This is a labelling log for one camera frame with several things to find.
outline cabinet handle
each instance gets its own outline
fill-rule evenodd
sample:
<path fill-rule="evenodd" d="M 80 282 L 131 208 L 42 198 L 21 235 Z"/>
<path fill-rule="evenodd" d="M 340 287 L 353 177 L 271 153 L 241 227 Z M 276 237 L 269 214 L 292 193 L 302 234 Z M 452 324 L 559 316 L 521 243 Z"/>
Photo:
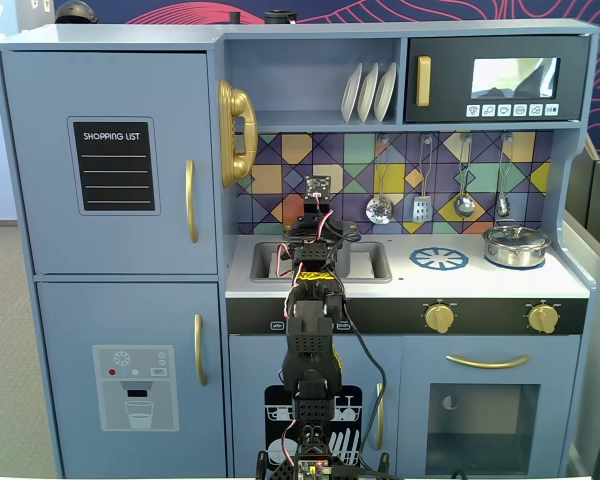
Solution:
<path fill-rule="evenodd" d="M 196 370 L 198 371 L 198 381 L 203 387 L 207 384 L 207 376 L 204 374 L 204 365 L 202 364 L 202 315 L 196 313 L 195 320 L 194 348 L 196 354 Z"/>
<path fill-rule="evenodd" d="M 196 227 L 196 212 L 193 199 L 193 175 L 195 168 L 193 160 L 187 160 L 187 223 L 189 224 L 189 235 L 193 243 L 198 243 L 198 228 Z"/>
<path fill-rule="evenodd" d="M 218 96 L 222 185 L 228 188 L 251 171 L 258 149 L 258 121 L 249 95 L 243 90 L 221 80 Z M 244 119 L 244 153 L 236 152 L 236 117 Z"/>
<path fill-rule="evenodd" d="M 513 360 L 509 360 L 508 362 L 500 362 L 500 363 L 489 363 L 489 362 L 478 362 L 476 360 L 471 360 L 470 358 L 462 357 L 460 355 L 447 355 L 447 360 L 457 363 L 459 365 L 464 365 L 465 367 L 472 368 L 486 368 L 486 369 L 499 369 L 499 368 L 513 368 L 519 367 L 520 365 L 524 365 L 529 360 L 531 360 L 531 355 L 521 355 Z"/>
<path fill-rule="evenodd" d="M 418 83 L 416 105 L 428 107 L 431 97 L 431 57 L 418 57 Z"/>
<path fill-rule="evenodd" d="M 382 391 L 382 384 L 379 383 L 376 385 L 376 394 L 380 396 L 380 392 Z M 382 448 L 382 439 L 384 437 L 384 396 L 382 400 L 380 400 L 380 405 L 378 406 L 378 438 L 376 440 L 376 450 L 380 450 Z"/>

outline microwave handle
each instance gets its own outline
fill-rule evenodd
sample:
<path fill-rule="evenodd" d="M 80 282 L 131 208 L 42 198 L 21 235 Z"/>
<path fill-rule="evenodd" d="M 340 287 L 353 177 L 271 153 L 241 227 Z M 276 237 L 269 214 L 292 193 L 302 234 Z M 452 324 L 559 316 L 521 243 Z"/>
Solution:
<path fill-rule="evenodd" d="M 428 107 L 431 97 L 431 57 L 418 57 L 416 105 Z"/>

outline blue burner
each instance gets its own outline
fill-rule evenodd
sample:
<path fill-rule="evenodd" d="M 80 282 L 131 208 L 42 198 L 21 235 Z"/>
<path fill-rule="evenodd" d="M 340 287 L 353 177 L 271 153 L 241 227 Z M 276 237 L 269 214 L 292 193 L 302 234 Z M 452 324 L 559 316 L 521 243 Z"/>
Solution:
<path fill-rule="evenodd" d="M 414 252 L 409 257 L 413 263 L 430 270 L 457 270 L 466 267 L 469 257 L 457 250 L 442 247 L 427 247 Z"/>

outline white plate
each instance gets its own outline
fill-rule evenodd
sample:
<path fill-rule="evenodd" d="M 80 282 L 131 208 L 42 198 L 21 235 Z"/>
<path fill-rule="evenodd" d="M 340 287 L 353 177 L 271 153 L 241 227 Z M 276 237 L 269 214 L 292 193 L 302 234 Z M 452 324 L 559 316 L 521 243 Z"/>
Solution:
<path fill-rule="evenodd" d="M 371 104 L 373 103 L 373 94 L 376 91 L 376 83 L 378 82 L 378 64 L 374 63 L 369 75 L 366 76 L 364 82 L 362 82 L 362 88 L 360 89 L 360 99 L 358 100 L 358 116 L 360 121 L 364 123 L 371 110 Z"/>
<path fill-rule="evenodd" d="M 391 95 L 393 95 L 393 87 L 396 84 L 396 62 L 393 62 L 389 66 L 389 70 L 380 79 L 378 84 L 378 91 L 376 92 L 376 99 L 373 102 L 373 113 L 376 116 L 378 123 L 384 120 L 384 116 L 387 114 L 389 109 L 389 103 L 391 102 Z"/>
<path fill-rule="evenodd" d="M 353 107 L 356 104 L 356 98 L 358 97 L 358 87 L 360 87 L 360 77 L 362 77 L 362 64 L 359 63 L 356 67 L 356 71 L 351 74 L 347 81 L 347 86 L 344 89 L 344 96 L 342 97 L 342 106 L 340 111 L 342 112 L 342 118 L 344 123 L 347 123 L 353 113 Z"/>

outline play kitchen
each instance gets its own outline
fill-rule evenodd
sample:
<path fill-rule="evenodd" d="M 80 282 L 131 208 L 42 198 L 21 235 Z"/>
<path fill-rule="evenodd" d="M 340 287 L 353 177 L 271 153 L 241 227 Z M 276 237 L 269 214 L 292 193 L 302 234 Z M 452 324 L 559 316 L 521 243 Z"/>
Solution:
<path fill-rule="evenodd" d="M 251 477 L 258 451 L 270 470 L 295 451 L 282 252 L 307 202 L 325 208 L 308 245 L 344 220 L 335 271 L 386 373 L 378 400 L 334 322 L 341 461 L 565 474 L 595 284 L 562 211 L 597 27 L 92 28 L 0 42 L 59 475 Z M 69 100 L 31 95 L 50 83 Z"/>

